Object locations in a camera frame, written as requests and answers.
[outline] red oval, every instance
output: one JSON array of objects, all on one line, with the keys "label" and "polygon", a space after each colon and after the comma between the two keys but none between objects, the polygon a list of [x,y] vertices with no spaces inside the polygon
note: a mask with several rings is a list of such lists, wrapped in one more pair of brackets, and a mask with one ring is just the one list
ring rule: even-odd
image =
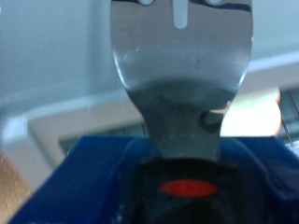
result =
[{"label": "red oval", "polygon": [[205,180],[178,179],[160,186],[163,193],[182,198],[203,198],[212,196],[218,188]]}]

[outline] red logo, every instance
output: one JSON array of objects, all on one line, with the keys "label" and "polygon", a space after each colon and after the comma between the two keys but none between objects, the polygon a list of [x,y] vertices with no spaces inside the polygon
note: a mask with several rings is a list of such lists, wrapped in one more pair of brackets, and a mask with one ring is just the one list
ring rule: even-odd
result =
[{"label": "red logo", "polygon": [[218,188],[205,180],[178,179],[162,184],[160,190],[175,197],[203,198],[217,193]]}]

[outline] white appliance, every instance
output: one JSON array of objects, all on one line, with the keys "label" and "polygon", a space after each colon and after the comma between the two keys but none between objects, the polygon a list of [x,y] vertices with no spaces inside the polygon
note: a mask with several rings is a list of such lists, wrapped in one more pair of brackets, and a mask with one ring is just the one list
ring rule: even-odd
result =
[{"label": "white appliance", "polygon": [[[253,0],[243,92],[299,86],[299,1]],[[142,120],[112,60],[109,0],[0,0],[0,142],[38,188],[59,142]]]}]

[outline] metal surface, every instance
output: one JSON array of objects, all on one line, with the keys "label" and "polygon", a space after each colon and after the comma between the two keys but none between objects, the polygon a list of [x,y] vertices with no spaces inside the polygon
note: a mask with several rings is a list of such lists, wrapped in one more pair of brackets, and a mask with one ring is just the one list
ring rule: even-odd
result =
[{"label": "metal surface", "polygon": [[172,1],[112,1],[111,34],[121,81],[165,158],[219,157],[222,114],[246,73],[251,1],[188,2],[174,26]]},{"label": "metal surface", "polygon": [[283,129],[279,138],[292,151],[298,154],[299,149],[299,89],[281,92],[280,110],[283,118]]}]

